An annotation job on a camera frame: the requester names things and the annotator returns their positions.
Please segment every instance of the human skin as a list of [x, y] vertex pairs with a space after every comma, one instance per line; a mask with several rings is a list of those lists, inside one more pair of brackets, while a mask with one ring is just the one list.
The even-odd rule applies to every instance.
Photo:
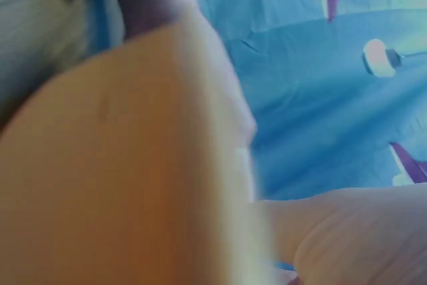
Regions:
[[427, 280], [427, 184], [349, 188], [264, 206], [279, 259], [305, 285]]
[[179, 20], [184, 9], [194, 11], [203, 25], [203, 34], [208, 38], [209, 50], [216, 57], [216, 72], [221, 79], [224, 93], [235, 109], [240, 134], [237, 137], [239, 145], [247, 147], [256, 131], [255, 120], [224, 46], [218, 34], [199, 11], [197, 0], [118, 0], [118, 2], [123, 15], [126, 39]]

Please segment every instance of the wooden surface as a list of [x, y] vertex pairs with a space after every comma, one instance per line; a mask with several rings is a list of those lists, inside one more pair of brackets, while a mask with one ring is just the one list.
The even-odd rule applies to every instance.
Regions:
[[[118, 8], [107, 2], [117, 43]], [[93, 51], [94, 11], [86, 0], [0, 0], [0, 125], [39, 84]]]

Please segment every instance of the beige surface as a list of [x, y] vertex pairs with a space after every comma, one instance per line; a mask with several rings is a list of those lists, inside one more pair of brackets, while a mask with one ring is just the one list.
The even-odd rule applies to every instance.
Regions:
[[[110, 25], [120, 20], [114, 1], [107, 6], [114, 13]], [[0, 125], [37, 84], [87, 55], [92, 5], [86, 0], [0, 0]]]
[[271, 284], [198, 27], [179, 46], [168, 27], [87, 61], [9, 124], [0, 283]]

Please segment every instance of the blue bed sheet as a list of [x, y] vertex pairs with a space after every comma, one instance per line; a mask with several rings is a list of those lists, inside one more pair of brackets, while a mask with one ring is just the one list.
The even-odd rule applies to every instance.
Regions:
[[374, 38], [426, 50], [425, 0], [341, 0], [332, 23], [316, 0], [199, 2], [258, 122], [263, 197], [427, 181], [427, 56], [390, 79], [368, 74], [361, 58]]

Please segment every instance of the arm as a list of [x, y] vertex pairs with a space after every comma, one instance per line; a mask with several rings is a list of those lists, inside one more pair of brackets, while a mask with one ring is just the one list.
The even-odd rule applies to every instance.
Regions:
[[179, 19], [182, 9], [190, 8], [200, 20], [203, 36], [208, 39], [215, 70], [224, 86], [230, 105], [236, 109], [237, 137], [241, 146], [247, 146], [255, 133], [256, 123], [245, 101], [233, 65], [216, 31], [200, 13], [197, 0], [118, 0], [125, 25], [125, 38], [129, 39]]

